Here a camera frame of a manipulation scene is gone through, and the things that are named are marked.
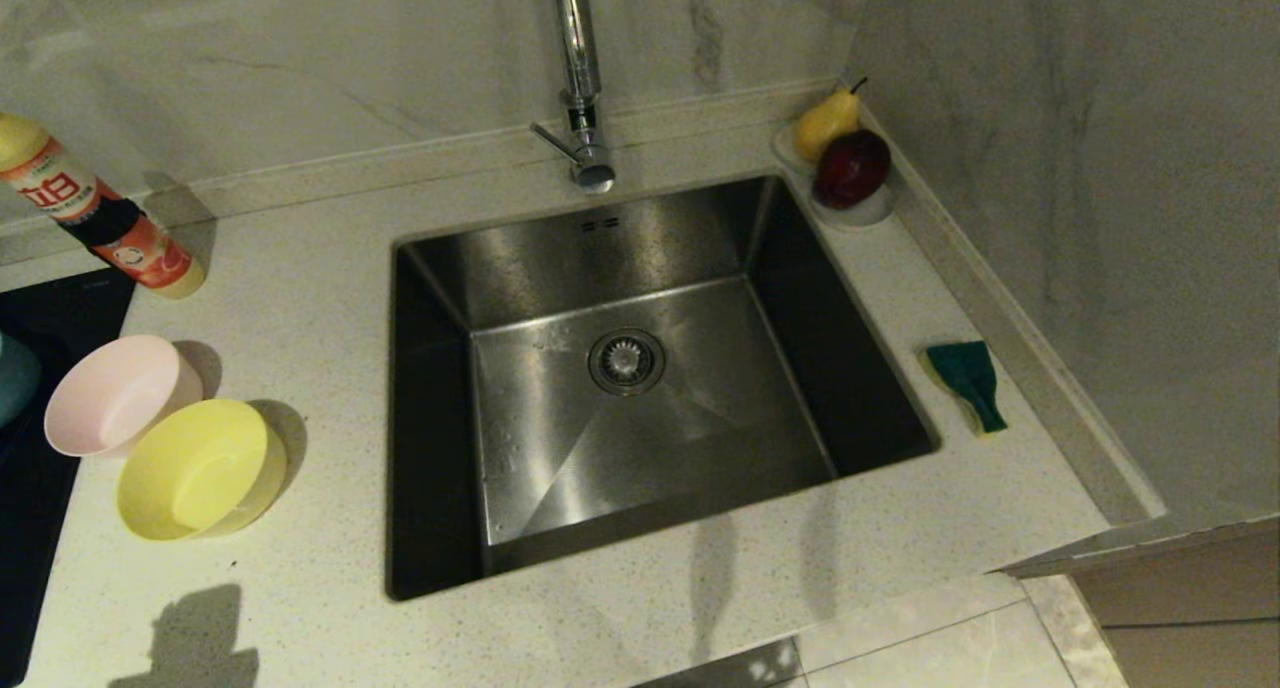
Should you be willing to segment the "dark red apple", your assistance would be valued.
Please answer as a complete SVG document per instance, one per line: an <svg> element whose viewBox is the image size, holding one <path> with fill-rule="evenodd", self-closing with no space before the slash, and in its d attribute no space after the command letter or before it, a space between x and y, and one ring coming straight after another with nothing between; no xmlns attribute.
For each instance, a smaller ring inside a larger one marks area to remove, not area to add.
<svg viewBox="0 0 1280 688"><path fill-rule="evenodd" d="M812 192L827 208L854 208L890 176L892 152L870 129L835 138L818 161Z"/></svg>

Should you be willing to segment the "blue plastic bowl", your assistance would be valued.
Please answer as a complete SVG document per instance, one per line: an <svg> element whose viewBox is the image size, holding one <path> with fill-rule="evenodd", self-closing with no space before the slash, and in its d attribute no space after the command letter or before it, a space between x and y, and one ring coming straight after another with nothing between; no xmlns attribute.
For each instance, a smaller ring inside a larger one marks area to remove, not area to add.
<svg viewBox="0 0 1280 688"><path fill-rule="evenodd" d="M0 428L29 405L41 381L38 357L18 338L0 331Z"/></svg>

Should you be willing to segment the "small white dish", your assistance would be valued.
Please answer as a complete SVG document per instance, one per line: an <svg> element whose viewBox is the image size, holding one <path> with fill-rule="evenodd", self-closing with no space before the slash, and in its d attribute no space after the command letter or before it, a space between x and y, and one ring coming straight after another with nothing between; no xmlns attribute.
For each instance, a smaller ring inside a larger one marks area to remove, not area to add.
<svg viewBox="0 0 1280 688"><path fill-rule="evenodd" d="M836 228L838 231L868 231L868 229L878 226L893 214L892 201L891 185L881 185L878 191L850 208L831 208L817 199L815 194L808 196L808 202L820 223L826 223L827 226Z"/></svg>
<svg viewBox="0 0 1280 688"><path fill-rule="evenodd" d="M794 124L781 127L772 138L771 147L777 159L797 176L812 179L817 174L817 164L801 156L795 150Z"/></svg>

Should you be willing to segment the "yellow pear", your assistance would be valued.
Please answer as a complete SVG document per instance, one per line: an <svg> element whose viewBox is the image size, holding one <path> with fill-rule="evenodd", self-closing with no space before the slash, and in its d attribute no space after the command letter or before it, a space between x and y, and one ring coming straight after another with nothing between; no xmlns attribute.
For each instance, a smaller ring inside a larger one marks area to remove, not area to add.
<svg viewBox="0 0 1280 688"><path fill-rule="evenodd" d="M868 79L864 75L850 87L835 90L795 121L792 150L799 159L817 162L832 141L859 129L861 115L859 91Z"/></svg>

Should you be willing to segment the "chrome faucet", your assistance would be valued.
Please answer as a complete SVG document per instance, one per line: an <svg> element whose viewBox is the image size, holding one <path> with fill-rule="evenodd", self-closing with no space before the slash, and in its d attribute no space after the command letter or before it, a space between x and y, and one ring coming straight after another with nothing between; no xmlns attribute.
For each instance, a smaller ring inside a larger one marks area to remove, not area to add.
<svg viewBox="0 0 1280 688"><path fill-rule="evenodd" d="M564 90L559 104L566 111L566 138L532 121L529 129L570 162L570 178L588 194L612 191L616 170L598 107L602 79L593 29L590 0L553 0L559 55L564 64Z"/></svg>

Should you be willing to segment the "stainless steel sink basin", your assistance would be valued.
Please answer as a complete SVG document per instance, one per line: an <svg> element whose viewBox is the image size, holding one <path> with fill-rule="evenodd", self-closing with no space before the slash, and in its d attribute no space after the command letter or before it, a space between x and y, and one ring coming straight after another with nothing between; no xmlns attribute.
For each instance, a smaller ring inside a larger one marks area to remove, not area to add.
<svg viewBox="0 0 1280 688"><path fill-rule="evenodd" d="M396 602L940 448L782 176L403 240L390 278ZM588 370L623 327L666 349L637 396Z"/></svg>

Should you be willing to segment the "green and yellow sponge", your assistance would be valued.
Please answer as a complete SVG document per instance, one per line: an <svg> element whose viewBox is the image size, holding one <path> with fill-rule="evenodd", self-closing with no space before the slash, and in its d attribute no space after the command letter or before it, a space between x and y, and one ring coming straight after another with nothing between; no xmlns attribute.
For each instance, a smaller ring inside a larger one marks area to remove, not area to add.
<svg viewBox="0 0 1280 688"><path fill-rule="evenodd" d="M969 410L979 436L1009 428L998 409L998 379L987 341L934 343L923 350L923 361L938 382Z"/></svg>

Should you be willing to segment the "pink plastic bowl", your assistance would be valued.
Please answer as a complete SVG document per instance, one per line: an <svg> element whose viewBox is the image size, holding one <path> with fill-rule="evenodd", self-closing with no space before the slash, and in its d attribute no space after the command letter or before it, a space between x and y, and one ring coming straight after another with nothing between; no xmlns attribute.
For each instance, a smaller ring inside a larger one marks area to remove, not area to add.
<svg viewBox="0 0 1280 688"><path fill-rule="evenodd" d="M44 434L65 457L125 457L160 419L204 398L204 382L174 343L118 338L83 357L47 402Z"/></svg>

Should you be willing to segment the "round metal drain strainer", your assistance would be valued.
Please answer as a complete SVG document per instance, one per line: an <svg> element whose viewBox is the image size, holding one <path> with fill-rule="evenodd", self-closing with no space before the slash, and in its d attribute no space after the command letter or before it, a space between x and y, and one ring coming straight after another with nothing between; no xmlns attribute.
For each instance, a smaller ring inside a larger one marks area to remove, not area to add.
<svg viewBox="0 0 1280 688"><path fill-rule="evenodd" d="M637 327L604 334L588 354L596 387L613 396L637 396L655 387L666 372L666 349L658 338Z"/></svg>

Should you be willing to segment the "black glass cooktop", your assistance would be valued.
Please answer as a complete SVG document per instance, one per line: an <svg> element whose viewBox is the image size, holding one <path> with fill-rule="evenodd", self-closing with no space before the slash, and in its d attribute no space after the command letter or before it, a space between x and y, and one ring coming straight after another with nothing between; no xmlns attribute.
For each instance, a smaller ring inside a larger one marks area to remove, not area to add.
<svg viewBox="0 0 1280 688"><path fill-rule="evenodd" d="M133 283L102 269L0 293L0 336L35 356L29 398L0 398L0 688L24 679L79 460L45 436L65 373L122 331Z"/></svg>

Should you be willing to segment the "light wood cabinet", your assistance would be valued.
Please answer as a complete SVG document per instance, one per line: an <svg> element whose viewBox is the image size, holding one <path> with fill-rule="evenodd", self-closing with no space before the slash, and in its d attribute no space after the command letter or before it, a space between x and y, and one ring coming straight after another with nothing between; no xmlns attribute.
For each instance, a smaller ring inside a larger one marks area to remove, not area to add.
<svg viewBox="0 0 1280 688"><path fill-rule="evenodd" d="M1280 688L1280 529L1071 579L1130 688Z"/></svg>

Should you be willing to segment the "yellow plastic bowl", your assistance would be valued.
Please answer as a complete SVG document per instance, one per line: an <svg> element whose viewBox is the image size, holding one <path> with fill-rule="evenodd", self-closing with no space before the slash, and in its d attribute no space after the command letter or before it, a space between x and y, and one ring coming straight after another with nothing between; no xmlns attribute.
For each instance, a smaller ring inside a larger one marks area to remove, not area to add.
<svg viewBox="0 0 1280 688"><path fill-rule="evenodd" d="M247 402L175 410L137 442L116 487L125 529L151 542L229 536L260 519L285 482L279 434Z"/></svg>

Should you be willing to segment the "orange yellow detergent bottle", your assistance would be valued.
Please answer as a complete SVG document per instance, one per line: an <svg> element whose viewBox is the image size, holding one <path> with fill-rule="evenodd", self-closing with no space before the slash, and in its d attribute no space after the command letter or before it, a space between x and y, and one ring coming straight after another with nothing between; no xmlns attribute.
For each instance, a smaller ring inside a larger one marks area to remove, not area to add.
<svg viewBox="0 0 1280 688"><path fill-rule="evenodd" d="M83 168L40 123L4 111L0 183L146 290L178 301L205 283L200 260L140 205Z"/></svg>

